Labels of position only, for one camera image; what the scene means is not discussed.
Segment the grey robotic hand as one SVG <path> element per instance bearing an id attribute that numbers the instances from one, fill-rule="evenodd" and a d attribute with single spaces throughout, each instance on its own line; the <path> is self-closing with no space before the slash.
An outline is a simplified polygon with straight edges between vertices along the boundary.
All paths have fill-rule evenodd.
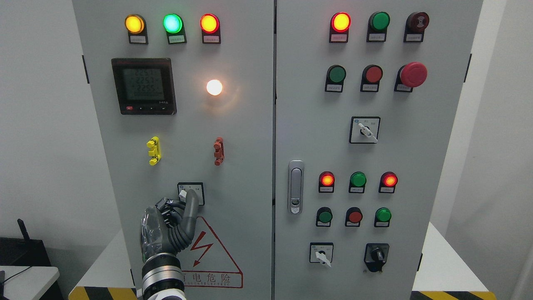
<path id="1" fill-rule="evenodd" d="M 191 245 L 199 199 L 192 189 L 182 190 L 179 197 L 179 200 L 164 197 L 145 209 L 139 238 L 143 262 L 157 254 L 176 255 Z"/>

